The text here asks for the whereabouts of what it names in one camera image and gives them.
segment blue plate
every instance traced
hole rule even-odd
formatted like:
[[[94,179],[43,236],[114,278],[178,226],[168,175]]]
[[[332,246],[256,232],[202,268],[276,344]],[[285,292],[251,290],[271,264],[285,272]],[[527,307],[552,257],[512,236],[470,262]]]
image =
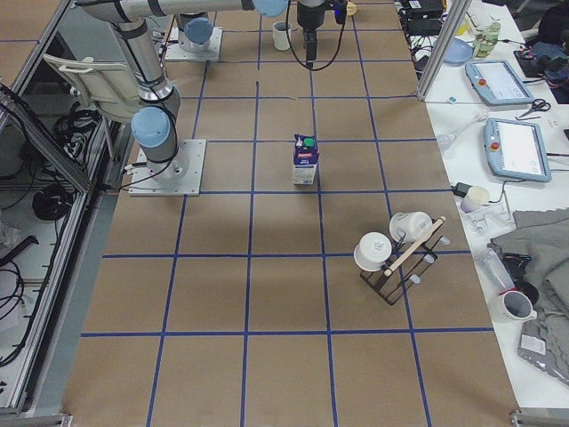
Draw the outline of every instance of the blue plate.
[[[445,64],[453,65],[455,67],[464,64],[472,57],[472,47],[470,44],[455,38],[446,51]]]

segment blue framed tablet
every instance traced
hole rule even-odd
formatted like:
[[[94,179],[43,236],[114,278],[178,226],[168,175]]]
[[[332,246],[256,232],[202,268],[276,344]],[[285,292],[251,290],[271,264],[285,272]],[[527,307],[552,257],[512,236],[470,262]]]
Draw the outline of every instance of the blue framed tablet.
[[[534,97],[506,60],[469,61],[466,75],[488,105],[530,104]]]
[[[540,127],[535,123],[489,118],[484,130],[488,165],[499,176],[551,181]]]

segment metal base plate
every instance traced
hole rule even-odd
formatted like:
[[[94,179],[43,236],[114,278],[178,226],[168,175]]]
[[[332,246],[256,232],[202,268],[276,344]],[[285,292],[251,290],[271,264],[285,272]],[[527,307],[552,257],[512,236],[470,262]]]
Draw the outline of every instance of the metal base plate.
[[[169,183],[158,182],[152,178],[134,184],[128,188],[133,197],[164,197],[164,196],[198,196],[202,183],[202,171],[204,170],[206,140],[182,140],[180,153],[189,158],[189,166],[186,174],[179,180]],[[146,156],[139,151],[137,162],[146,162]],[[132,181],[148,178],[150,173],[147,167],[134,169]]]
[[[169,42],[178,41],[178,28],[172,28],[170,33]],[[221,50],[221,36],[223,33],[222,27],[214,27],[212,38],[210,39],[210,45],[206,49],[200,52],[186,52],[179,44],[172,44],[168,46],[166,51],[166,60],[171,61],[189,61],[189,62],[206,62],[211,60],[217,62],[220,60],[220,50]]]

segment scissors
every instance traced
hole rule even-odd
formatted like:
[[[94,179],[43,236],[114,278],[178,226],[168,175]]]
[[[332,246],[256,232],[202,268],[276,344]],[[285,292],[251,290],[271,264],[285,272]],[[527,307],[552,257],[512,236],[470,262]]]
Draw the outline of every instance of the scissors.
[[[528,109],[524,114],[522,114],[519,117],[516,117],[516,119],[520,119],[522,117],[527,116],[528,114],[531,114],[535,111],[549,111],[551,109],[551,104],[548,103],[547,101],[543,100],[542,98],[537,98],[536,100],[534,100],[532,102],[532,106],[530,107],[530,109]]]

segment beige chair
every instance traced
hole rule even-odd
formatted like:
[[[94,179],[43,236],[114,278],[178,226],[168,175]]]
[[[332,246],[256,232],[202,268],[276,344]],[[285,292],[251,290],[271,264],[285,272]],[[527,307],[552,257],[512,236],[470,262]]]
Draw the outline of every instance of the beige chair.
[[[138,86],[131,70],[120,62],[63,60],[45,54],[45,61],[78,91],[83,107],[94,105],[102,116],[108,153],[115,158],[115,149],[108,121],[129,123],[142,107]]]

